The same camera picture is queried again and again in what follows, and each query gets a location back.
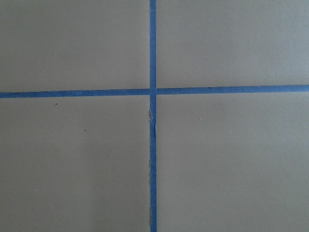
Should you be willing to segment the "blue tape strip lengthwise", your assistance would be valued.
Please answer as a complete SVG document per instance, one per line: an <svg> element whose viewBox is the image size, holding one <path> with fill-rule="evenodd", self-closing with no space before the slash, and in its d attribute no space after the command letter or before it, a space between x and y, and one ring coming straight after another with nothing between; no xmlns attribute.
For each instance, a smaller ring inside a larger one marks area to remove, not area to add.
<svg viewBox="0 0 309 232"><path fill-rule="evenodd" d="M150 231L157 231L156 173L156 0L150 0Z"/></svg>

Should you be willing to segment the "blue tape strip crosswise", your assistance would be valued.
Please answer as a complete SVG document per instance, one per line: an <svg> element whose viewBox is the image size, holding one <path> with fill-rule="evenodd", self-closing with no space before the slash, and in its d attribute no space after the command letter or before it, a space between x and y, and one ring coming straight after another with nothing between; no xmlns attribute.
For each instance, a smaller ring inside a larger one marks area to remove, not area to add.
<svg viewBox="0 0 309 232"><path fill-rule="evenodd" d="M271 92L308 92L308 85L278 86L239 86L239 87L181 87L158 88L157 95L186 94L224 94L224 93L271 93ZM60 90L60 91L26 91L1 92L0 97L6 98L55 98L55 97L96 97L96 96L147 96L148 88L138 89L102 89L102 90Z"/></svg>

